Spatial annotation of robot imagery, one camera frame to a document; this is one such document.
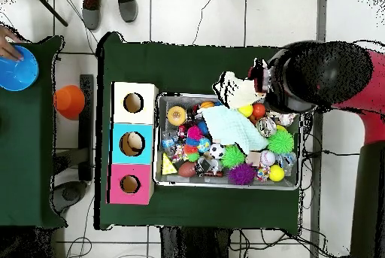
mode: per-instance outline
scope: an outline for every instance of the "circular hole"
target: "circular hole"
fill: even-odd
[[[120,181],[120,188],[124,193],[136,193],[139,187],[141,187],[141,182],[139,182],[139,179],[134,175],[127,175]]]
[[[138,93],[130,93],[124,98],[123,106],[129,113],[138,113],[143,109],[143,97]]]
[[[127,156],[138,156],[144,150],[144,137],[138,132],[124,133],[120,138],[120,150]]]

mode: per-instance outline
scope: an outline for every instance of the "blue bucket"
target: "blue bucket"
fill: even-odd
[[[31,86],[38,78],[38,62],[25,47],[15,46],[24,60],[13,61],[0,56],[0,87],[8,91],[21,91]]]

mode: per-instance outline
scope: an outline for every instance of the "green tablecloth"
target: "green tablecloth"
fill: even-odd
[[[53,154],[53,57],[59,36],[21,44],[36,57],[38,79],[29,88],[0,88],[0,225],[57,227],[50,208]]]
[[[102,155],[99,185],[101,225],[274,227],[297,233],[299,190],[234,190],[156,185],[147,206],[105,202],[111,81],[153,83],[160,92],[213,94],[211,85],[223,71],[233,71],[238,77],[246,77],[255,57],[268,60],[277,52],[277,48],[123,44],[116,33],[106,35],[99,43],[99,49],[101,47],[104,59],[99,59],[98,90],[102,84],[104,90],[102,108],[97,111],[97,122],[102,118],[103,130],[96,136],[96,155]],[[101,77],[103,63],[104,75]]]

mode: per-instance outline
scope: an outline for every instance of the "orange cup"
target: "orange cup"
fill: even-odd
[[[84,103],[83,92],[74,85],[65,86],[53,95],[55,109],[70,120],[78,119],[80,112],[84,109]]]

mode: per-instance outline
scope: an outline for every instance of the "gray bin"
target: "gray bin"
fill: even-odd
[[[155,128],[155,144],[154,144],[154,161],[153,161],[153,179],[159,185],[167,186],[186,186],[186,187],[225,187],[225,188],[246,188],[246,189],[264,189],[264,190],[295,190],[299,187],[298,163],[293,166],[292,174],[285,177],[280,182],[267,180],[266,182],[255,181],[249,185],[234,185],[229,183],[226,176],[218,177],[197,177],[183,178],[179,175],[162,175],[162,146],[161,136],[164,130],[177,129],[167,120],[168,110],[175,105],[184,109],[191,108],[193,105],[204,101],[218,101],[217,96],[198,95],[198,94],[180,94],[176,96],[168,96],[167,93],[159,94],[156,100],[156,128]],[[297,116],[293,124],[287,127],[287,130],[294,136],[294,152],[297,157],[299,154],[299,118]]]

